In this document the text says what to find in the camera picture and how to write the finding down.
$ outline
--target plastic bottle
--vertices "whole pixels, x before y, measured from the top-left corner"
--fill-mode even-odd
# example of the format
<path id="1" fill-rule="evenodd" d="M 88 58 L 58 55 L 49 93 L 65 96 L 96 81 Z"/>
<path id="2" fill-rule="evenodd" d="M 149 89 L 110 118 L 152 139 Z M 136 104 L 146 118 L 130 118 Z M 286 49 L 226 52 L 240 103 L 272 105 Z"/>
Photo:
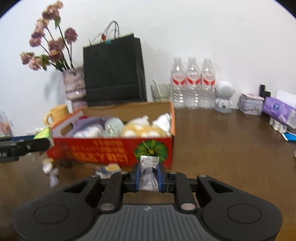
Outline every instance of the plastic bottle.
<path id="1" fill-rule="evenodd" d="M 212 109 L 215 104 L 215 70 L 210 58 L 204 58 L 201 70 L 202 76 L 202 98 L 200 107 Z"/>
<path id="2" fill-rule="evenodd" d="M 190 109 L 200 107 L 200 69 L 196 64 L 195 57 L 188 57 L 186 69 L 186 106 Z"/>
<path id="3" fill-rule="evenodd" d="M 181 62 L 181 57 L 174 57 L 174 65 L 171 70 L 171 83 L 173 92 L 174 108 L 184 108 L 185 105 L 185 88 L 186 74 L 185 68 Z"/>

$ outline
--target brown tabletop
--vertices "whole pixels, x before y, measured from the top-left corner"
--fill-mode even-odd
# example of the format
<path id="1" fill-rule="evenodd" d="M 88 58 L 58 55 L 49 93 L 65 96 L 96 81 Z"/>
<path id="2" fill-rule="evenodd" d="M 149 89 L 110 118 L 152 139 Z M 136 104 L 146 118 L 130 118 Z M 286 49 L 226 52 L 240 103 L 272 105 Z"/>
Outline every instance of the brown tabletop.
<path id="1" fill-rule="evenodd" d="M 283 215 L 277 241 L 296 240 L 296 145 L 286 142 L 267 117 L 240 111 L 176 111 L 173 170 L 187 177 L 207 174 L 268 200 Z M 60 168 L 61 185 L 86 177 L 94 164 Z M 0 230 L 9 227 L 14 210 L 29 199 L 51 191 L 49 178 L 27 157 L 0 165 Z M 125 194 L 127 203 L 173 202 L 172 194 L 142 191 Z M 18 240 L 13 235 L 7 241 Z"/>

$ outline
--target screw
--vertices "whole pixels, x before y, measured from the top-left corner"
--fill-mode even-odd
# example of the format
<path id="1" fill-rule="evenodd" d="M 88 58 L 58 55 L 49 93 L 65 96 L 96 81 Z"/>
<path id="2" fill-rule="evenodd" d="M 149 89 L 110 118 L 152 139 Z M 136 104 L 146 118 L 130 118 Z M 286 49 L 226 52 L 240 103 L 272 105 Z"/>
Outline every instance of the screw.
<path id="1" fill-rule="evenodd" d="M 192 211 L 195 209 L 195 205 L 193 203 L 186 202 L 181 205 L 181 208 L 185 211 Z"/>
<path id="2" fill-rule="evenodd" d="M 112 204 L 112 203 L 103 203 L 101 206 L 100 206 L 100 209 L 102 209 L 103 211 L 111 211 L 115 208 L 115 206 Z"/>

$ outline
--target robot figurine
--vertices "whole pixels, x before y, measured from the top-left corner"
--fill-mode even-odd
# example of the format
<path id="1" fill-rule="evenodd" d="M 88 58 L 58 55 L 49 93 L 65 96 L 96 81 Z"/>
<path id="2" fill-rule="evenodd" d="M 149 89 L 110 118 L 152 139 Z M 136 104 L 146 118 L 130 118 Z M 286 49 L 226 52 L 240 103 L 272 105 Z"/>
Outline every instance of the robot figurine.
<path id="1" fill-rule="evenodd" d="M 216 94 L 218 98 L 215 100 L 215 110 L 222 113 L 230 113 L 230 106 L 232 104 L 230 98 L 233 93 L 234 90 L 230 82 L 220 81 L 216 86 Z"/>

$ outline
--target flower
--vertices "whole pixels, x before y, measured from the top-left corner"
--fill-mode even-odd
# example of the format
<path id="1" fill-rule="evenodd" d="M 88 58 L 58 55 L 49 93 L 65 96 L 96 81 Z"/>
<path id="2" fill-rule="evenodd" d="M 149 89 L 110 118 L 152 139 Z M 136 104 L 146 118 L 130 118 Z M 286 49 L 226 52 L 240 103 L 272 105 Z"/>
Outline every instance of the flower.
<path id="1" fill-rule="evenodd" d="M 41 26 L 36 26 L 34 32 L 31 34 L 32 38 L 41 38 L 44 37 L 44 28 Z"/>
<path id="2" fill-rule="evenodd" d="M 47 19 L 38 18 L 36 27 L 47 28 L 49 21 Z"/>
<path id="3" fill-rule="evenodd" d="M 20 59 L 22 60 L 22 64 L 23 65 L 28 64 L 32 56 L 34 56 L 34 53 L 32 52 L 26 52 L 26 53 L 22 52 L 20 54 Z"/>
<path id="4" fill-rule="evenodd" d="M 40 68 L 41 62 L 42 62 L 41 58 L 37 58 L 37 57 L 32 56 L 32 58 L 30 59 L 30 62 L 29 62 L 29 68 L 32 70 L 35 70 L 35 71 L 41 69 Z"/>
<path id="5" fill-rule="evenodd" d="M 44 19 L 56 19 L 59 17 L 59 10 L 63 7 L 63 3 L 61 1 L 56 1 L 54 4 L 48 5 L 46 9 L 42 12 L 42 17 Z"/>
<path id="6" fill-rule="evenodd" d="M 68 28 L 65 31 L 65 40 L 68 44 L 74 43 L 77 40 L 77 33 L 73 28 Z"/>
<path id="7" fill-rule="evenodd" d="M 30 38 L 29 45 L 31 47 L 38 47 L 41 45 L 41 38 Z"/>
<path id="8" fill-rule="evenodd" d="M 57 60 L 62 59 L 62 58 L 63 58 L 63 55 L 62 55 L 60 52 L 58 52 L 58 53 L 54 53 L 54 54 L 50 54 L 50 55 L 48 55 L 48 58 L 49 58 L 51 61 L 55 62 L 55 61 L 57 61 Z"/>
<path id="9" fill-rule="evenodd" d="M 65 48 L 64 40 L 61 37 L 57 40 L 50 40 L 47 44 L 51 54 L 61 52 Z"/>

